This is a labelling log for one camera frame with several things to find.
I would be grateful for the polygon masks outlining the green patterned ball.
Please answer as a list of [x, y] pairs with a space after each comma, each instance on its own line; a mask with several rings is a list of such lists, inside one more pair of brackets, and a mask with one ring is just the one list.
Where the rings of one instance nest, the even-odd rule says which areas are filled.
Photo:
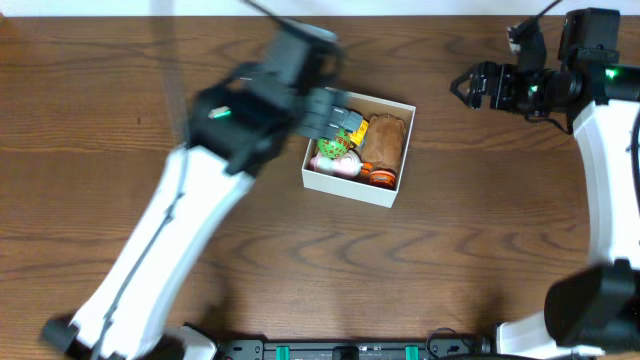
[[318, 152], [329, 159], [344, 156], [351, 148], [349, 133], [340, 128], [331, 139], [322, 138], [317, 141]]

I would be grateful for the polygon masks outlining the brown plush toy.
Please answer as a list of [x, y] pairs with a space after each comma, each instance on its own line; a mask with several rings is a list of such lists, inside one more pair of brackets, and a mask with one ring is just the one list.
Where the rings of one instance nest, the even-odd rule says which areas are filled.
[[398, 172], [405, 133], [406, 126], [401, 118], [391, 114], [373, 115], [361, 151], [362, 160], [375, 169]]

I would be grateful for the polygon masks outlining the yellow grey toy truck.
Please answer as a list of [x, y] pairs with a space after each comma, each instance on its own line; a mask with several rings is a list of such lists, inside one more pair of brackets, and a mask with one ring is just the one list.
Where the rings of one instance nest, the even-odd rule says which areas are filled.
[[365, 143], [369, 121], [358, 111], [345, 109], [340, 125], [345, 129], [352, 148]]

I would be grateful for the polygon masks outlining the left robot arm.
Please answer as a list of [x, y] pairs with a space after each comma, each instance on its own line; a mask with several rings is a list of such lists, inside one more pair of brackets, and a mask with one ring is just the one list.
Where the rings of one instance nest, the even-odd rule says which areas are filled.
[[220, 83], [184, 96], [175, 70], [166, 101], [183, 122], [154, 194], [113, 267], [74, 313], [48, 320], [42, 340], [73, 359], [211, 359], [216, 346], [166, 327], [176, 295], [209, 239], [287, 138], [333, 127], [334, 74], [292, 79], [245, 63]]

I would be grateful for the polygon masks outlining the white pink duck toy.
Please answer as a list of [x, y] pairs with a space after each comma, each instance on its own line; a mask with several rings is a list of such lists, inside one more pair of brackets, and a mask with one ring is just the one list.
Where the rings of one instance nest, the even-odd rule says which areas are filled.
[[372, 165], [363, 162], [354, 150], [348, 150], [336, 159], [330, 159], [318, 153], [309, 161], [309, 169], [334, 177], [355, 179], [358, 176], [368, 177], [372, 171]]

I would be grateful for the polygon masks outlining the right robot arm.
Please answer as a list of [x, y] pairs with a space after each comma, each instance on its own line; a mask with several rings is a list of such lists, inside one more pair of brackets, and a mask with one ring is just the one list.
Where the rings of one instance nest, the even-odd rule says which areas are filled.
[[493, 109], [530, 123], [564, 115], [560, 129], [575, 139], [584, 166], [587, 267], [555, 283], [541, 312], [498, 326], [501, 357], [589, 358], [639, 348], [639, 71], [619, 61], [619, 24], [615, 10], [568, 13], [553, 70], [531, 17], [508, 30], [516, 64], [482, 62], [451, 83], [471, 108], [489, 98]]

